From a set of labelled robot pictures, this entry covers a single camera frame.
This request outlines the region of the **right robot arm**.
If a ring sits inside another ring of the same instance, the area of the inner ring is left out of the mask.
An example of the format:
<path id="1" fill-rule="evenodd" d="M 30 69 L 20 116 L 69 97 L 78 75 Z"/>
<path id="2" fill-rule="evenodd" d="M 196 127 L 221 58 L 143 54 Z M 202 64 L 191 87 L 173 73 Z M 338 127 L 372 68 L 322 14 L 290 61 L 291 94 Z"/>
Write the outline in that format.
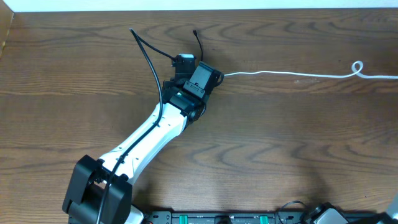
<path id="1" fill-rule="evenodd" d="M 303 218 L 308 224 L 397 224 L 397 195 L 392 199 L 385 212 L 375 214 L 343 213 L 326 202 L 315 207 Z"/>

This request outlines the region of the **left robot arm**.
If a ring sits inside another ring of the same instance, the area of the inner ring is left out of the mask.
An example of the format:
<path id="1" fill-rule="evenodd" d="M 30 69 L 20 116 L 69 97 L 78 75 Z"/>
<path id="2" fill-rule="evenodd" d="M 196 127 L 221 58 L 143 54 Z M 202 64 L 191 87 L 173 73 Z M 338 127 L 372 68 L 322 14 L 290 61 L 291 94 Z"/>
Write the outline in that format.
<path id="1" fill-rule="evenodd" d="M 99 159 L 75 165 L 62 210 L 73 223 L 142 223 L 132 205 L 132 187 L 160 150 L 201 117 L 224 75 L 192 54 L 177 55 L 175 76 L 163 82 L 155 110 L 125 141 Z"/>

